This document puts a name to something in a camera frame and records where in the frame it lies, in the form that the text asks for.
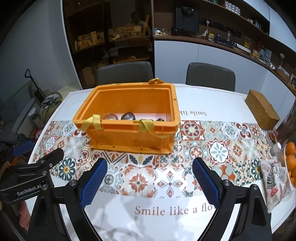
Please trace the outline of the silver oval mouse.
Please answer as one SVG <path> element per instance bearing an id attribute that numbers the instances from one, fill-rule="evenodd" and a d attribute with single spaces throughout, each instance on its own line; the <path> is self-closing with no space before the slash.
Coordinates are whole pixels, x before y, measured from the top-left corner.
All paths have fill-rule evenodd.
<path id="1" fill-rule="evenodd" d="M 103 117 L 104 120 L 118 120 L 118 116 L 114 113 L 108 113 Z"/>

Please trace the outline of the small white candle cup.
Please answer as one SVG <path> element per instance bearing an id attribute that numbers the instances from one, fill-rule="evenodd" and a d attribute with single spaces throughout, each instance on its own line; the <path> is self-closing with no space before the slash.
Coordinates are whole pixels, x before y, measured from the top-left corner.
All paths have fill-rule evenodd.
<path id="1" fill-rule="evenodd" d="M 282 146 L 280 144 L 280 142 L 277 142 L 276 144 L 274 144 L 271 149 L 269 150 L 269 154 L 271 157 L 274 157 L 277 155 L 277 153 L 279 153 L 282 149 Z"/>

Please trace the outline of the patterned tile table runner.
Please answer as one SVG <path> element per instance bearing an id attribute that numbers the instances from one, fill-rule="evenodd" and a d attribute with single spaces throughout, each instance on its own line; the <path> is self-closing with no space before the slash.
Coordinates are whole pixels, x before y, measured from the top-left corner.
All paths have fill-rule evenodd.
<path id="1" fill-rule="evenodd" d="M 108 164 L 100 191 L 147 198 L 191 197 L 201 191 L 192 172 L 200 157 L 222 179 L 244 186 L 261 179 L 260 162 L 270 159 L 267 132 L 255 123 L 183 120 L 170 154 L 136 154 L 97 150 L 90 137 L 71 121 L 52 121 L 32 154 L 36 162 L 60 148 L 64 159 L 51 174 L 63 181 L 78 179 L 99 158 Z"/>

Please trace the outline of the crumpled patterned cloth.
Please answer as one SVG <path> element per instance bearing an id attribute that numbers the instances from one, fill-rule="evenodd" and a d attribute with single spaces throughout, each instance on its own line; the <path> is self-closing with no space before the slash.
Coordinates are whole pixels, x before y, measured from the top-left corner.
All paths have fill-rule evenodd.
<path id="1" fill-rule="evenodd" d="M 47 123 L 62 101 L 63 97 L 60 92 L 51 92 L 48 96 L 46 96 L 41 104 L 39 112 L 40 120 L 43 123 Z"/>

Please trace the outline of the oranges in bowl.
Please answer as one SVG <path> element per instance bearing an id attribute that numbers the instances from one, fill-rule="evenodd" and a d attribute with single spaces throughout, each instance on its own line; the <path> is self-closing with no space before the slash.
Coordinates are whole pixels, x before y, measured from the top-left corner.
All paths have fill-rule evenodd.
<path id="1" fill-rule="evenodd" d="M 290 186 L 295 189 L 295 144 L 288 142 L 281 152 L 281 164 L 286 168 Z"/>

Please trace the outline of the black hand trolley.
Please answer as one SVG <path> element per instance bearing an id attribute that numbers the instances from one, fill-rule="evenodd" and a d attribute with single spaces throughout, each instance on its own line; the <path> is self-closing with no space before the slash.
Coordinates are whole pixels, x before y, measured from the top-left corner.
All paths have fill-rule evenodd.
<path id="1" fill-rule="evenodd" d="M 36 84 L 34 78 L 33 78 L 32 75 L 31 75 L 31 71 L 30 71 L 30 69 L 27 69 L 27 70 L 25 71 L 25 78 L 30 78 L 30 80 L 33 82 L 34 86 L 36 87 L 36 90 L 33 91 L 33 94 L 35 95 L 36 99 L 37 99 L 40 103 L 42 103 L 42 102 L 44 101 L 44 99 L 45 99 L 45 94 L 44 94 L 44 92 L 41 90 L 41 88 L 38 87 L 38 85 Z"/>

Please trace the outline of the orange plastic crate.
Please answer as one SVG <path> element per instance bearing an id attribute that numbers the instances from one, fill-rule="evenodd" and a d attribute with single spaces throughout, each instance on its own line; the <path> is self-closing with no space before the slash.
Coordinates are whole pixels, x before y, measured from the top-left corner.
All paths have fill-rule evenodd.
<path id="1" fill-rule="evenodd" d="M 73 123 L 94 149 L 169 154 L 180 124 L 176 88 L 158 78 L 97 86 Z"/>

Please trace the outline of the left grey chair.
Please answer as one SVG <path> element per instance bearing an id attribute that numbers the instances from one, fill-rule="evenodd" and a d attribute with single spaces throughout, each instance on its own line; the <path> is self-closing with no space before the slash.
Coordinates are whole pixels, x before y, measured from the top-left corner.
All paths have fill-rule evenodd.
<path id="1" fill-rule="evenodd" d="M 154 79 L 147 61 L 134 61 L 103 66 L 97 71 L 97 85 L 148 82 Z"/>

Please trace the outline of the grey chair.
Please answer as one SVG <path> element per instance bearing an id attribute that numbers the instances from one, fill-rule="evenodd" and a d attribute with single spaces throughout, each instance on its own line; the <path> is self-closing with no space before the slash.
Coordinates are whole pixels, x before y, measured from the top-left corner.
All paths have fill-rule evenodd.
<path id="1" fill-rule="evenodd" d="M 147 61 L 134 61 L 103 66 L 97 71 L 97 85 L 148 82 L 154 79 Z"/>
<path id="2" fill-rule="evenodd" d="M 235 73 L 224 67 L 207 63 L 190 63 L 187 69 L 186 84 L 235 91 Z"/>

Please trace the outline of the right grey chair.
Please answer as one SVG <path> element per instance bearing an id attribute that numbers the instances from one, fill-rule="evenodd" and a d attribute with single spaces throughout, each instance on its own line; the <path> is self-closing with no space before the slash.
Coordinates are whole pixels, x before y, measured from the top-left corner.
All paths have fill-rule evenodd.
<path id="1" fill-rule="evenodd" d="M 207 63 L 190 63 L 187 69 L 186 84 L 235 91 L 235 73 L 224 67 Z"/>

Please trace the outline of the dark wooden shelf unit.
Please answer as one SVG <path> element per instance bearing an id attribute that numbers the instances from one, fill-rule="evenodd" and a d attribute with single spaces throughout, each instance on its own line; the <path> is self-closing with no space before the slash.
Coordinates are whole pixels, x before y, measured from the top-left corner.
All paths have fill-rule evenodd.
<path id="1" fill-rule="evenodd" d="M 154 66 L 152 1 L 62 1 L 65 33 L 83 89 L 99 68 L 129 61 Z"/>

